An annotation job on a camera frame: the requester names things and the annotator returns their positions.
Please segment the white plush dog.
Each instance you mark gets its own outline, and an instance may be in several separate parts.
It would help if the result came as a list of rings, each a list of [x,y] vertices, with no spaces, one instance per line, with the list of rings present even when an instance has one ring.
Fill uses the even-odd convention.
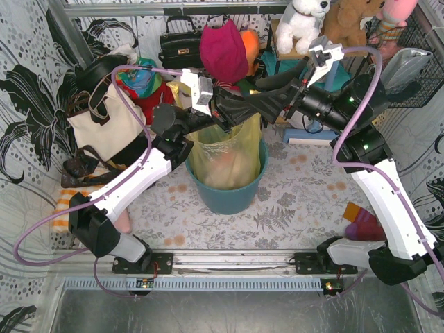
[[[293,50],[302,55],[319,36],[331,1],[293,0],[285,8],[276,29],[276,49],[279,54]]]

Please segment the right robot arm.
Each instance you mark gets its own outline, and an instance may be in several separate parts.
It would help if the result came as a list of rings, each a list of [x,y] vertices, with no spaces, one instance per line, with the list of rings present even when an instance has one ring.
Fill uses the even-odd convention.
[[[315,84],[323,68],[301,60],[296,67],[259,79],[247,102],[270,120],[281,111],[303,115],[331,128],[332,161],[360,186],[377,215],[385,238],[357,241],[336,237],[318,247],[322,262],[372,271],[387,285],[412,280],[434,265],[443,270],[443,245],[426,228],[400,182],[389,145],[372,120],[387,102],[380,80],[373,75],[352,79],[334,96]]]

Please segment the brown teddy bear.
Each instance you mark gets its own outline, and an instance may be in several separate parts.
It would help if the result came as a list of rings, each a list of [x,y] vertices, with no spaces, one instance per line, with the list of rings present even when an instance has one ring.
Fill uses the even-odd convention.
[[[383,0],[341,0],[331,5],[321,33],[334,44],[344,47],[366,45],[366,32],[361,21],[372,19],[383,8]]]

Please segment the teal trash bin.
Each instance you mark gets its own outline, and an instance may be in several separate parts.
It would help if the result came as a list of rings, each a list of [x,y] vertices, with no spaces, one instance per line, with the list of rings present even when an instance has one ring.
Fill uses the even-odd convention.
[[[194,175],[189,158],[186,159],[185,166],[197,187],[200,199],[210,211],[216,214],[233,215],[244,211],[252,203],[259,189],[259,182],[267,169],[268,158],[268,147],[266,142],[261,139],[259,142],[259,175],[250,184],[231,190],[214,189],[200,182]]]

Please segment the magenta fabric bag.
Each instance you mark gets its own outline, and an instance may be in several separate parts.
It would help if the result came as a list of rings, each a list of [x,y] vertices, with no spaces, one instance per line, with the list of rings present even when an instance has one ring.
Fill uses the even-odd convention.
[[[219,81],[236,83],[248,73],[244,42],[231,19],[218,28],[205,26],[199,51],[204,68]]]

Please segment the silver foil pouch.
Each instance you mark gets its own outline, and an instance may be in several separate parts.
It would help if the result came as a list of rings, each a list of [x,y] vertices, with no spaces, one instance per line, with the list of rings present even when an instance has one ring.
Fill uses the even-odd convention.
[[[403,48],[385,66],[380,80],[386,89],[410,83],[432,58],[433,53],[417,48]]]

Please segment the colourful printed bag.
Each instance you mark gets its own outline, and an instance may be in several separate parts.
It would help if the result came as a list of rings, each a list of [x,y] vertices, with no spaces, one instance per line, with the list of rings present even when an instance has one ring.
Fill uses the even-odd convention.
[[[159,89],[162,77],[151,70],[124,69],[117,73],[116,81],[131,99],[145,99]]]

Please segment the yellow trash bag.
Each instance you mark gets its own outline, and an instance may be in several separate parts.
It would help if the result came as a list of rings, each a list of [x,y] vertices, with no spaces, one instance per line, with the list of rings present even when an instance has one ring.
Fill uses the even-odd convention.
[[[252,183],[260,173],[261,116],[247,116],[224,131],[218,125],[186,134],[194,143],[188,162],[198,181],[213,189],[233,190]]]

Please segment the orange plush toy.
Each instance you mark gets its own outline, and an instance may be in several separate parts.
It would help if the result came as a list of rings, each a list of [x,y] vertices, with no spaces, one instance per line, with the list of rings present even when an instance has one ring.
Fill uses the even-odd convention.
[[[248,62],[248,72],[246,75],[253,76],[259,66],[258,64],[255,64],[260,50],[259,36],[254,30],[250,29],[241,31],[240,36],[244,43],[246,59]]]

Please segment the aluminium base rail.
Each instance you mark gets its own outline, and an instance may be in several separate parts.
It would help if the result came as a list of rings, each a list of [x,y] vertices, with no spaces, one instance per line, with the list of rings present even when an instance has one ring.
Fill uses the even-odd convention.
[[[75,255],[49,268],[51,273],[91,275],[94,262],[99,276],[171,277],[327,277],[346,275],[334,268],[324,271],[316,250],[154,250],[144,270],[115,256],[97,259],[91,253]]]

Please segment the brown leather bag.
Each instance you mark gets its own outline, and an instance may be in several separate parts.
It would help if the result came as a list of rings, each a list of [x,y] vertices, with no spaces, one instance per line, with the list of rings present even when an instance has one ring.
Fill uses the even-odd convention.
[[[79,148],[75,155],[63,163],[62,188],[79,188],[106,185],[124,170],[103,160],[90,145]]]

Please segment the black leather handbag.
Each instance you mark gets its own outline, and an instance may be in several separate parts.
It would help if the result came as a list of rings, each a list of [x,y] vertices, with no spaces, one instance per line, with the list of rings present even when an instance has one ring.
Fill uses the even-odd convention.
[[[170,33],[169,23],[187,21],[191,30],[184,33]],[[198,30],[190,16],[171,16],[166,21],[166,31],[159,36],[160,49],[158,58],[165,69],[203,68],[200,57],[202,32]]]

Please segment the blue floor sweeper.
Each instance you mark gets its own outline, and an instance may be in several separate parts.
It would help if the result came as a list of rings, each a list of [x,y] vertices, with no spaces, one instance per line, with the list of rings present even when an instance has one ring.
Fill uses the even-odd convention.
[[[338,68],[339,62],[333,62],[332,74],[327,74],[327,81],[325,84],[325,88],[329,90],[334,81],[334,76],[336,75],[336,71]],[[303,83],[306,87],[308,87],[309,83],[314,84],[314,76],[319,70],[314,65],[310,65],[311,69],[308,69],[306,74],[303,76]],[[289,106],[284,109],[283,117],[287,122],[290,122],[292,115],[295,110],[291,109],[291,107],[295,106],[296,102],[291,102]],[[305,117],[308,116],[302,115],[301,124],[303,129],[299,128],[287,128],[284,131],[283,142],[288,144],[302,144],[302,145],[317,145],[317,146],[329,146],[330,142],[337,137],[337,134],[328,129],[326,125],[320,124],[318,121],[311,120],[308,126],[305,125]]]

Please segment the red garment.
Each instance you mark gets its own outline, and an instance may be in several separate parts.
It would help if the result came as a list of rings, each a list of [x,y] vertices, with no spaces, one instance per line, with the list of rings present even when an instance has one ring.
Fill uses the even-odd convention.
[[[162,83],[149,97],[134,99],[133,103],[141,108],[146,118],[146,125],[150,126],[153,121],[153,109],[161,103],[174,104],[174,101],[171,88],[166,83]]]

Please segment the cream canvas tote bag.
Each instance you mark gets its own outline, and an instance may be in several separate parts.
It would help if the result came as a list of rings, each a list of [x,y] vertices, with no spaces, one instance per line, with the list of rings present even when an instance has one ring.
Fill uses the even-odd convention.
[[[77,146],[90,145],[103,160],[120,153],[143,131],[140,121],[146,118],[141,108],[133,103],[121,88],[110,85],[104,98],[108,117],[98,123],[89,110],[80,111],[68,118],[74,129]]]

